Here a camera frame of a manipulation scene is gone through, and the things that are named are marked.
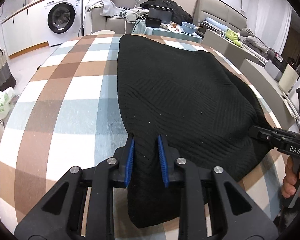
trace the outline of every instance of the washing machine door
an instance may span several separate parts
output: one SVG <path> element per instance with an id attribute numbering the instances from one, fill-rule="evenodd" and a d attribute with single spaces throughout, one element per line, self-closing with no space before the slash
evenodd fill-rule
<path id="1" fill-rule="evenodd" d="M 58 3 L 48 14 L 48 26 L 54 33 L 65 33 L 73 25 L 75 10 L 67 3 Z"/>

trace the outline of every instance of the metal screw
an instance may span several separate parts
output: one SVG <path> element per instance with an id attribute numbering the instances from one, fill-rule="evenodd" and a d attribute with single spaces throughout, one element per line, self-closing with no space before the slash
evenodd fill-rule
<path id="1" fill-rule="evenodd" d="M 116 158 L 109 158 L 109 159 L 107 159 L 107 163 L 108 164 L 115 164 L 116 162 L 117 162 Z"/>
<path id="2" fill-rule="evenodd" d="M 223 168 L 220 166 L 215 166 L 213 170 L 215 173 L 223 173 Z"/>
<path id="3" fill-rule="evenodd" d="M 80 168 L 78 166 L 73 166 L 70 168 L 70 172 L 71 173 L 78 173 L 80 170 Z"/>
<path id="4" fill-rule="evenodd" d="M 186 162 L 187 162 L 187 160 L 185 158 L 178 158 L 177 159 L 178 164 L 185 164 Z"/>

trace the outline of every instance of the stool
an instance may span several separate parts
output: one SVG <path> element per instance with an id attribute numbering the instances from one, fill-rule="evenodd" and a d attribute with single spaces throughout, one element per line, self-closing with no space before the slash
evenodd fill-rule
<path id="1" fill-rule="evenodd" d="M 95 32 L 92 35 L 96 35 L 96 34 L 115 34 L 115 32 L 114 31 L 108 31 L 108 30 L 102 30 L 102 31 Z"/>

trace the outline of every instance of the knit fabric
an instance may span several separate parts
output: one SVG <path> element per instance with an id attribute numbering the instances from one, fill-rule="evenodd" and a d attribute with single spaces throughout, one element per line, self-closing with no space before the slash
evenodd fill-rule
<path id="1" fill-rule="evenodd" d="M 138 228 L 179 216 L 180 189 L 162 182 L 159 134 L 181 157 L 203 168 L 221 166 L 236 181 L 270 150 L 248 137 L 252 125 L 270 128 L 256 96 L 211 53 L 127 34 L 117 76 L 122 121 L 135 140 L 128 213 Z"/>

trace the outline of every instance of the black gripper frame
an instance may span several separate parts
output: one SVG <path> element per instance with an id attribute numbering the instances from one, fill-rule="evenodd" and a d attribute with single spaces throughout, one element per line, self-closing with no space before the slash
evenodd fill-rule
<path id="1" fill-rule="evenodd" d="M 72 167 L 17 225 L 18 240 L 114 240 L 113 188 L 130 182 L 134 152 L 133 136 L 96 167 Z M 82 218 L 91 187 L 85 237 Z"/>
<path id="2" fill-rule="evenodd" d="M 179 240 L 272 240 L 278 231 L 245 191 L 218 167 L 198 168 L 160 136 L 167 163 L 167 187 L 182 188 Z M 96 167 L 72 167 L 17 225 L 18 240 L 114 240 L 113 188 L 126 188 L 131 176 L 133 136 Z M 91 187 L 86 234 L 81 236 L 83 211 Z M 204 204 L 208 203 L 212 236 L 207 237 Z"/>
<path id="3" fill-rule="evenodd" d="M 292 170 L 297 174 L 297 182 L 294 185 L 296 193 L 290 198 L 282 198 L 282 206 L 293 208 L 300 193 L 300 134 L 280 128 L 272 128 L 272 130 L 269 130 L 252 126 L 249 129 L 249 136 L 259 141 L 268 142 L 272 147 L 277 147 L 279 152 L 292 157 Z"/>
<path id="4" fill-rule="evenodd" d="M 208 170 L 180 159 L 178 150 L 169 147 L 165 135 L 158 137 L 158 147 L 162 152 L 162 177 L 166 187 L 173 184 L 182 187 L 179 240 L 272 240 L 278 237 L 274 223 L 222 167 Z M 212 230 L 209 237 L 206 203 Z"/>

